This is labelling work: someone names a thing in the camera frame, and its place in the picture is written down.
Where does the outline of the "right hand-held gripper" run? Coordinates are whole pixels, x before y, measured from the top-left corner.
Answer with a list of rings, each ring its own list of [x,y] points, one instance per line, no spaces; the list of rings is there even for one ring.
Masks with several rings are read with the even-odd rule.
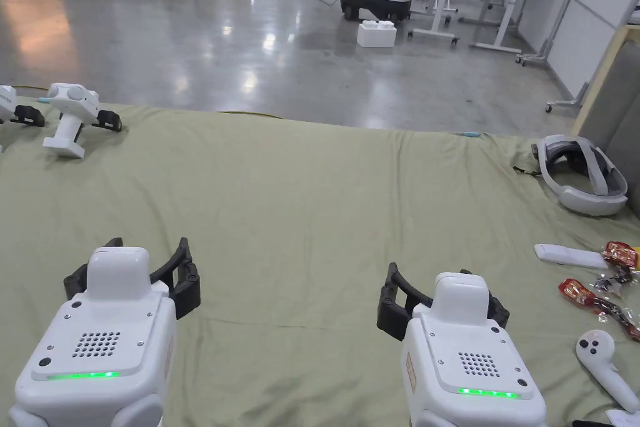
[[[389,264],[377,328],[403,341],[411,426],[546,424],[543,396],[505,330],[509,317],[478,275],[438,274],[432,299]]]

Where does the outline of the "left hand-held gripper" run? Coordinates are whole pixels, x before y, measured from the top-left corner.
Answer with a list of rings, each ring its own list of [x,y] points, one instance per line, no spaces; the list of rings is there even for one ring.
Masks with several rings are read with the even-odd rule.
[[[113,238],[63,286],[68,301],[16,381],[11,426],[161,426],[176,320],[201,305],[188,239],[149,274],[149,252]]]

